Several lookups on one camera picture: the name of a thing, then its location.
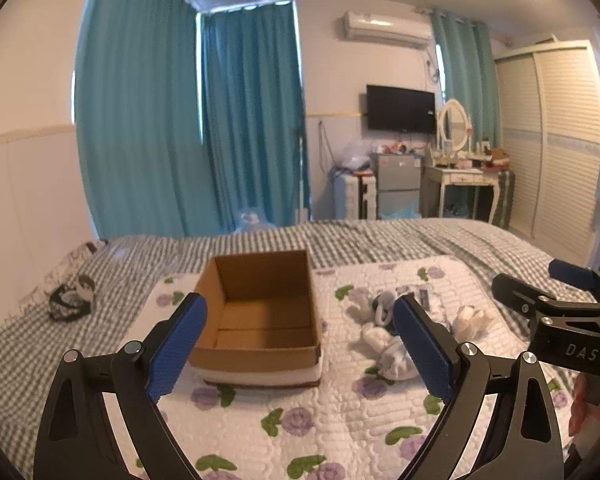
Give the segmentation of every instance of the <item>blue curtain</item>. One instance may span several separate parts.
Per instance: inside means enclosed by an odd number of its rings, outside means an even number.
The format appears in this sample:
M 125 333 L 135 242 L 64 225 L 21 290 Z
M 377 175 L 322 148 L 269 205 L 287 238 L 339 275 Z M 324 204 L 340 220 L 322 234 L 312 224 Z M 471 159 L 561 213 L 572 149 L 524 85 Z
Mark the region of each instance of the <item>blue curtain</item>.
M 100 236 L 219 233 L 196 91 L 196 12 L 184 0 L 88 0 L 75 117 Z
M 294 223 L 304 102 L 292 3 L 202 16 L 203 135 L 222 227 L 247 208 Z M 308 206 L 306 142 L 304 204 Z
M 431 24 L 442 52 L 446 98 L 460 101 L 471 116 L 474 146 L 483 137 L 499 146 L 500 103 L 489 29 L 440 10 L 431 14 Z

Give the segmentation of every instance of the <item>checkered bedspread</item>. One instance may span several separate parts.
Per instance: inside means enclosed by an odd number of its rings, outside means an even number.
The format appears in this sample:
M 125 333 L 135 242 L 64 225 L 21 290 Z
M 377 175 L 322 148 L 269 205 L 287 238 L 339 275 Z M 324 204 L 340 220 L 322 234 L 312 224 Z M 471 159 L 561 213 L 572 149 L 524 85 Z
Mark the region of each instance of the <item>checkered bedspread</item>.
M 299 248 L 307 248 L 315 269 L 449 254 L 467 264 L 485 290 L 490 290 L 497 273 L 506 272 L 560 298 L 591 301 L 587 294 L 549 278 L 547 254 L 513 234 L 471 220 L 332 221 L 215 238 L 119 238 L 70 273 L 70 284 L 78 272 L 95 280 L 96 300 L 90 316 L 58 324 L 48 318 L 45 301 L 30 301 L 21 316 L 0 327 L 0 446 L 4 452 L 31 478 L 40 416 L 60 357 L 71 348 L 86 356 L 116 351 L 163 276 L 200 272 L 216 254 Z M 527 337 L 526 322 L 498 307 L 510 329 Z M 570 376 L 560 372 L 569 383 Z

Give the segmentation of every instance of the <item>open brown box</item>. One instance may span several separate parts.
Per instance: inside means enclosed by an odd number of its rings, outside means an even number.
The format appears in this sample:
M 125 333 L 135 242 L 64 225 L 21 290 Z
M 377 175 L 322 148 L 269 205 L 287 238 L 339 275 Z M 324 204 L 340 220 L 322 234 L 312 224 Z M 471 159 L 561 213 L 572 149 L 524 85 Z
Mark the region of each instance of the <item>open brown box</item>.
M 209 382 L 298 386 L 320 379 L 320 331 L 306 251 L 216 256 L 196 285 L 206 326 L 189 363 Z

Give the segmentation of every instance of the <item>black flat screen tv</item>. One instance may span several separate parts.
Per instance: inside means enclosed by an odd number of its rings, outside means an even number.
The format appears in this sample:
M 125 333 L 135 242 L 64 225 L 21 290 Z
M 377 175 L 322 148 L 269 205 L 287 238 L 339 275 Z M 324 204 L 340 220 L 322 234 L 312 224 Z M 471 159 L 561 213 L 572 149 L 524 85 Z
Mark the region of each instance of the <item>black flat screen tv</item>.
M 366 126 L 369 130 L 434 134 L 435 95 L 408 88 L 367 85 Z

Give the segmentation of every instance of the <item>wardrobe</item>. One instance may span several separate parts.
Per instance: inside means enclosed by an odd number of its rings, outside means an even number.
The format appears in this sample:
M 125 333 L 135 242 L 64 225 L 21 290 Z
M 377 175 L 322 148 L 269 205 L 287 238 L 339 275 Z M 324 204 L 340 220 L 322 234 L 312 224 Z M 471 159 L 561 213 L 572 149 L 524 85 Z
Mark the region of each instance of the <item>wardrobe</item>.
M 587 265 L 600 172 L 600 74 L 589 41 L 496 59 L 502 146 L 516 174 L 510 230 Z

